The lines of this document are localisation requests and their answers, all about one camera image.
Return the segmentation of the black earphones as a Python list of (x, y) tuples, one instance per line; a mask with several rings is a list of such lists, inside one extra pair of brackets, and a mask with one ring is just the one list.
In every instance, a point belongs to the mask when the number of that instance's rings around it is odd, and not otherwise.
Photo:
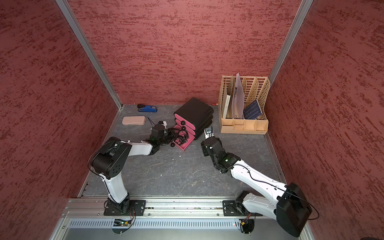
[(171, 134), (171, 147), (175, 147), (176, 145), (181, 146), (185, 143), (187, 143), (189, 139), (189, 133), (186, 130), (177, 129), (177, 128), (170, 128), (169, 133)]

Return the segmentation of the pink bottom drawer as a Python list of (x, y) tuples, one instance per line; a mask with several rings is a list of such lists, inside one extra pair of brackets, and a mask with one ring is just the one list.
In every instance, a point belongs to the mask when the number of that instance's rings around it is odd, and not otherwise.
[(186, 127), (180, 127), (179, 125), (175, 125), (170, 129), (170, 133), (173, 134), (173, 139), (171, 141), (171, 147), (178, 147), (182, 151), (192, 143), (195, 139), (195, 136), (189, 133)]

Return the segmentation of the black pink drawer cabinet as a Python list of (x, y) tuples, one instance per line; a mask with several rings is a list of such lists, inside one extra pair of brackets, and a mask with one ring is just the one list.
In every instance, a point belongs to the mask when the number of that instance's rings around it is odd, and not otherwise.
[(191, 98), (174, 114), (178, 114), (191, 122), (196, 127), (195, 140), (208, 128), (213, 122), (214, 109), (197, 98)]

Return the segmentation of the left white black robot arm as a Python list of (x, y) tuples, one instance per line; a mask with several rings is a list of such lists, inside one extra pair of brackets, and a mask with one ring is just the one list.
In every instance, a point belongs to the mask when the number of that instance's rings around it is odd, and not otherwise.
[(94, 170), (94, 174), (102, 178), (107, 188), (109, 210), (122, 215), (129, 212), (130, 196), (121, 175), (128, 157), (154, 155), (161, 145), (167, 145), (170, 140), (167, 122), (159, 121), (151, 128), (150, 137), (144, 141), (123, 141), (111, 137), (93, 153), (88, 166)]

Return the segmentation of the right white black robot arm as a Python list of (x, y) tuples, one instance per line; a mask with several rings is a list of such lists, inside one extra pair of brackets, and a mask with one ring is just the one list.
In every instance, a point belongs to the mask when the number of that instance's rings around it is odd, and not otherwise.
[(237, 198), (240, 214), (261, 214), (277, 221), (293, 237), (299, 237), (316, 208), (295, 183), (286, 185), (253, 169), (240, 157), (228, 153), (219, 138), (212, 136), (201, 143), (204, 156), (210, 157), (215, 169), (239, 180), (261, 194), (265, 200), (243, 191)]

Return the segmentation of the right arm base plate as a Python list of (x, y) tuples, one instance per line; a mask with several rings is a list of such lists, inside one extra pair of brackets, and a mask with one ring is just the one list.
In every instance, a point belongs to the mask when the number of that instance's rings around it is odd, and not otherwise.
[(224, 200), (223, 204), (223, 212), (226, 217), (262, 217), (263, 215), (258, 213), (250, 213), (242, 203), (237, 201)]

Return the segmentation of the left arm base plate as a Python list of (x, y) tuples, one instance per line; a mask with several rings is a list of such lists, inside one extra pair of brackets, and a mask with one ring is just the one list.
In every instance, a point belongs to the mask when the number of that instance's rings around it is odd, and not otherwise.
[(104, 204), (104, 216), (143, 216), (147, 201), (145, 200), (124, 200), (117, 204), (107, 199)]

